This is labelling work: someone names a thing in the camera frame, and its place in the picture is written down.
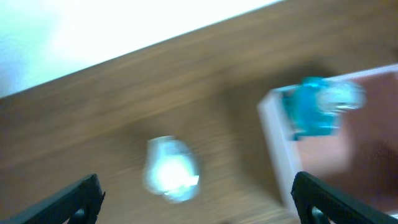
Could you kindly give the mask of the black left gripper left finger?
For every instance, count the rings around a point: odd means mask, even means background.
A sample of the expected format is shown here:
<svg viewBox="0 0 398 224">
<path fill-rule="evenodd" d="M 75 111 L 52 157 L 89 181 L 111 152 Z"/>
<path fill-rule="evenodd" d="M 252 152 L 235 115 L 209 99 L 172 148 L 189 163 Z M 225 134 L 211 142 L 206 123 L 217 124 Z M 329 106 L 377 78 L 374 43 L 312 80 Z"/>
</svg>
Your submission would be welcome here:
<svg viewBox="0 0 398 224">
<path fill-rule="evenodd" d="M 98 176 L 90 174 L 1 223 L 95 224 L 104 196 Z"/>
</svg>

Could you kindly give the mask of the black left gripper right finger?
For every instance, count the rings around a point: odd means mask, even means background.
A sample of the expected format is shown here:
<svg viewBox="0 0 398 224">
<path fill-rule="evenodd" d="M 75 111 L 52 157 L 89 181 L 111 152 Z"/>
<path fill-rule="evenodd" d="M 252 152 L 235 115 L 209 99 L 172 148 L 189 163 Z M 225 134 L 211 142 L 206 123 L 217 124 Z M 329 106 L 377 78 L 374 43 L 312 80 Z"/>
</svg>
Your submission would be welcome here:
<svg viewBox="0 0 398 224">
<path fill-rule="evenodd" d="M 301 223 L 397 224 L 397 219 L 376 210 L 308 172 L 298 172 L 291 191 Z"/>
</svg>

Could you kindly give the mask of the teal mouthwash bottle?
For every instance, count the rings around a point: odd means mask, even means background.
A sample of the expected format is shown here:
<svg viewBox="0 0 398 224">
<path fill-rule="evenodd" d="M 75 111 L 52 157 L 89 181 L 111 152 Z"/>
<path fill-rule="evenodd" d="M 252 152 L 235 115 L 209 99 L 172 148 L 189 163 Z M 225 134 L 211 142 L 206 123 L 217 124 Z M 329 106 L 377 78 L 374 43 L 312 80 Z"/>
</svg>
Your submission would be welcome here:
<svg viewBox="0 0 398 224">
<path fill-rule="evenodd" d="M 339 130 L 344 113 L 362 108 L 366 90 L 351 81 L 330 81 L 306 77 L 291 91 L 284 92 L 282 104 L 299 141 L 307 136 L 329 136 Z"/>
</svg>

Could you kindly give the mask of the clear foam soap pump bottle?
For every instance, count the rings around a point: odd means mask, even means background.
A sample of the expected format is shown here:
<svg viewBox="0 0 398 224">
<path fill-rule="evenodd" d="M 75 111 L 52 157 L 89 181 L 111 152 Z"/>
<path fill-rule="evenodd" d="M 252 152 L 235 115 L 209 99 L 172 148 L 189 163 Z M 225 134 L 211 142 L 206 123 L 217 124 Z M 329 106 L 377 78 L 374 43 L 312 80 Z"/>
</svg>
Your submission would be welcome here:
<svg viewBox="0 0 398 224">
<path fill-rule="evenodd" d="M 174 136 L 147 142 L 144 187 L 170 203 L 193 199 L 200 189 L 200 169 L 193 151 Z"/>
</svg>

